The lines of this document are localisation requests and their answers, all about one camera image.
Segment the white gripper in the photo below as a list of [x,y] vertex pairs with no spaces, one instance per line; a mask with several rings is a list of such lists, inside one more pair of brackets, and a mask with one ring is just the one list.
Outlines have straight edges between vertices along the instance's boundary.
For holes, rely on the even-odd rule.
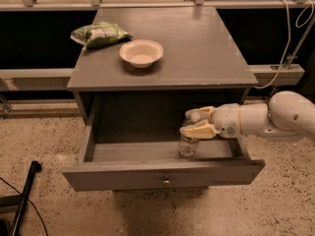
[[[190,120],[179,131],[186,138],[212,139],[220,135],[232,139],[240,134],[240,105],[237,103],[224,104],[216,109],[213,106],[190,109],[185,117]],[[215,125],[208,121],[212,118]]]

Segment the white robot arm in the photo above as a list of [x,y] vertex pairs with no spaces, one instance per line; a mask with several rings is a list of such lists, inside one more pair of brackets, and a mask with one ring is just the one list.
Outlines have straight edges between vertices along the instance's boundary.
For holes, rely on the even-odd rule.
[[183,125],[180,133],[187,138],[255,135],[275,142],[315,141],[315,104],[293,91],[280,91],[268,103],[207,106],[191,109],[185,116],[191,124]]

